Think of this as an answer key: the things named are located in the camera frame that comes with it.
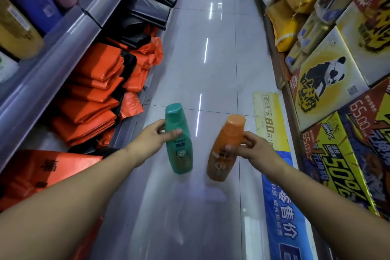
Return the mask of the green shampoo bottle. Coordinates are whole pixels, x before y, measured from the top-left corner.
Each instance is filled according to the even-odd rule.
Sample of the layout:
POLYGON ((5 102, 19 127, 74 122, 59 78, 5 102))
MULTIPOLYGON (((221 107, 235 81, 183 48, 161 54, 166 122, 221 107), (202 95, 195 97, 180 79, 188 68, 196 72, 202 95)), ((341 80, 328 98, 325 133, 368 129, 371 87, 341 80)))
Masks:
POLYGON ((170 104, 165 108, 165 131, 181 129, 182 134, 168 141, 168 158, 176 174, 186 174, 193 169, 193 145, 191 135, 181 103, 170 104))

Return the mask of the person's right hand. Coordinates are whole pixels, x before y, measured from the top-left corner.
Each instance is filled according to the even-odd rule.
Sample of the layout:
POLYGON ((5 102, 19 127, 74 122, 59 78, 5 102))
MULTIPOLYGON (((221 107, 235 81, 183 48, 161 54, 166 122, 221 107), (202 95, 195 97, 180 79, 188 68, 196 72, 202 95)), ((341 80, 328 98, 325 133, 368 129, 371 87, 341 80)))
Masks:
POLYGON ((245 157, 242 158, 271 181, 275 182, 288 166, 266 139, 252 132, 245 131, 240 144, 245 145, 245 157))

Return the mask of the yellow and blue floor banner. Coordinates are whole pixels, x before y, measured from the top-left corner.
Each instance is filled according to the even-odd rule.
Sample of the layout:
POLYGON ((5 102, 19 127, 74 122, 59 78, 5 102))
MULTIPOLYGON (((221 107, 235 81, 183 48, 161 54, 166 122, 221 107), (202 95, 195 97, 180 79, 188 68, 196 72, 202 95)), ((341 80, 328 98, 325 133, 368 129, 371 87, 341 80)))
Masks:
MULTIPOLYGON (((253 93, 257 135, 266 139, 276 153, 294 166, 277 93, 253 93)), ((307 233, 306 219, 277 184, 262 177, 266 226, 271 260, 315 260, 307 233)))

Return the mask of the person's left forearm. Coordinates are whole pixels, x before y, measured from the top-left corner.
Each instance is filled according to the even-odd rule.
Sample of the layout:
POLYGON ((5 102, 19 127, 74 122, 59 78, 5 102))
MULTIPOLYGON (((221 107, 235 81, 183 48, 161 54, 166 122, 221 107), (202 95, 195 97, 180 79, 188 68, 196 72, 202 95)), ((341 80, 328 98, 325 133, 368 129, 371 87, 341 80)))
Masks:
POLYGON ((0 260, 67 260, 139 163, 131 147, 0 213, 0 260))

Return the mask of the white soft package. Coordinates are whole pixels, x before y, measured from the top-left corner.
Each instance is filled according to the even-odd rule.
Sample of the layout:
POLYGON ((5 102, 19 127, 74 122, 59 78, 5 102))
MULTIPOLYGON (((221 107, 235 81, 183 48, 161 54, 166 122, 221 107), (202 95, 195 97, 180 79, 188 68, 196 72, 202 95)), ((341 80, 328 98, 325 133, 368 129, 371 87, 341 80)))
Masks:
POLYGON ((13 77, 18 70, 18 63, 0 51, 0 84, 13 77))

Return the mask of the stack of black plastic bags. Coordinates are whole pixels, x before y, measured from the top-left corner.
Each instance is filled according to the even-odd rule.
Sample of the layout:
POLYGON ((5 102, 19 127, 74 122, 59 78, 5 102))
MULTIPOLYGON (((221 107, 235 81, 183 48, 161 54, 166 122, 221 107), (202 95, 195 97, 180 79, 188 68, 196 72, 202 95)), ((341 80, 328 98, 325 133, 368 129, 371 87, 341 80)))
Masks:
POLYGON ((122 0, 115 19, 115 39, 129 48, 140 48, 152 38, 145 32, 147 26, 166 29, 171 9, 157 0, 122 0))

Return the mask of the red and blue drink carton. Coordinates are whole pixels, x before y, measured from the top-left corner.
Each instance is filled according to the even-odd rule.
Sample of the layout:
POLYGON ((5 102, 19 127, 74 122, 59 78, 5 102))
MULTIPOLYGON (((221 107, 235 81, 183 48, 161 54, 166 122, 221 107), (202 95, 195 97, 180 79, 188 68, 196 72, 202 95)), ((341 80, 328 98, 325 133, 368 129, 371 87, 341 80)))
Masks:
POLYGON ((375 207, 390 222, 390 76, 337 112, 375 207))

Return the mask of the person's right forearm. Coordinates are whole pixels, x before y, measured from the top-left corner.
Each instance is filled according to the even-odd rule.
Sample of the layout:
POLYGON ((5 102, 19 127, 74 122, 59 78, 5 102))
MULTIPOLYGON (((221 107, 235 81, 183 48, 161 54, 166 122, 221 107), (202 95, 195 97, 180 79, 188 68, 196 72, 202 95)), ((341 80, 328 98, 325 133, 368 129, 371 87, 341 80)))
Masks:
POLYGON ((390 260, 390 223, 284 160, 266 176, 280 186, 340 260, 390 260))

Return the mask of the yellow panda print carton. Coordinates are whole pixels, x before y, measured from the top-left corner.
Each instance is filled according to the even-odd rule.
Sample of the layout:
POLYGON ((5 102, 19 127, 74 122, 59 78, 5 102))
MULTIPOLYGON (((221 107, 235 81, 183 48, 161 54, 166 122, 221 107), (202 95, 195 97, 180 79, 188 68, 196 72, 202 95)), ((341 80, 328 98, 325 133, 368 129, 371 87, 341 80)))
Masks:
POLYGON ((295 71, 289 87, 301 132, 369 90, 337 27, 295 71))

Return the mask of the yellow green drink carton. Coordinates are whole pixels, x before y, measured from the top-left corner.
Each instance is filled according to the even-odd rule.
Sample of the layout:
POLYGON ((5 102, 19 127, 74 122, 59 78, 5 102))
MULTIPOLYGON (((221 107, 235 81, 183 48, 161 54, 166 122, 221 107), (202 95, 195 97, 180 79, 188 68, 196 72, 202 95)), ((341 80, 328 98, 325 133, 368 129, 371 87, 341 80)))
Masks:
POLYGON ((379 216, 357 155, 337 112, 304 130, 301 143, 310 177, 379 216))

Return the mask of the large orange bag bundle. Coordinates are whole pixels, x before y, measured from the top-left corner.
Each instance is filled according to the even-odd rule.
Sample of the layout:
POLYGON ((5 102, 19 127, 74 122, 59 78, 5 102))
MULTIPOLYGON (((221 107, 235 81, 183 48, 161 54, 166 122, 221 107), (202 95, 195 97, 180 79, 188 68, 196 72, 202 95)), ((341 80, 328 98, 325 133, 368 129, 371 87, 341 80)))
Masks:
MULTIPOLYGON (((0 213, 101 161, 101 156, 22 150, 0 174, 0 213)), ((101 215, 71 260, 84 260, 102 223, 101 215)))

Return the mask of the grey metal store shelf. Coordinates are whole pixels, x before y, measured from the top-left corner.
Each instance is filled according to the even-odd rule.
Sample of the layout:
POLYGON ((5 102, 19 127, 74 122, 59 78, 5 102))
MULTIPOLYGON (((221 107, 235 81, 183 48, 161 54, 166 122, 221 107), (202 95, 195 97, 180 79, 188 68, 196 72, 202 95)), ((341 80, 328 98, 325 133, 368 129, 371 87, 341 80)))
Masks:
POLYGON ((44 37, 44 47, 0 84, 0 173, 121 0, 79 0, 44 37))

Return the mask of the orange shampoo bottle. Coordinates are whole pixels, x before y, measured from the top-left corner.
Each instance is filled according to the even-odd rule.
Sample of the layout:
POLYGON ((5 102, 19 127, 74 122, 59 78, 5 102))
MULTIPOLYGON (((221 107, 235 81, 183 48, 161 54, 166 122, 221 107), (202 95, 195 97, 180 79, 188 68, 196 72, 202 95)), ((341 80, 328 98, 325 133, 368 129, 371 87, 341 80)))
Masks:
POLYGON ((224 182, 230 174, 237 155, 226 150, 226 146, 241 145, 246 118, 242 115, 229 115, 222 126, 209 155, 207 176, 216 182, 224 182))

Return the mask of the stack of orange plastic bags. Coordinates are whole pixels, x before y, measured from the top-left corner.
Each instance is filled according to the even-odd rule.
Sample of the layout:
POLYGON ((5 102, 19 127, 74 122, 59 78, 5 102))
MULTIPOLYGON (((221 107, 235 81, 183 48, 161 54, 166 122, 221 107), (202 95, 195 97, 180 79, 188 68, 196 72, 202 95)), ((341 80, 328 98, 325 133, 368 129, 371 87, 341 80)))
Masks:
POLYGON ((121 121, 144 111, 139 94, 164 55, 158 32, 147 24, 88 48, 52 102, 49 125, 68 148, 107 147, 121 121))

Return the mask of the person's left hand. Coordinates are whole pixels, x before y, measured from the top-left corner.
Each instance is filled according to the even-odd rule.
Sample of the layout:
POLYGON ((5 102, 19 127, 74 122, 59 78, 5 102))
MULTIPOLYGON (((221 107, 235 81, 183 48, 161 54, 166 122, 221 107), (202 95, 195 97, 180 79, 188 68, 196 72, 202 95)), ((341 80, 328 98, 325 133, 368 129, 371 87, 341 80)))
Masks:
POLYGON ((147 125, 125 151, 130 157, 134 168, 141 166, 147 159, 157 153, 163 144, 163 134, 166 132, 165 119, 160 119, 147 125))

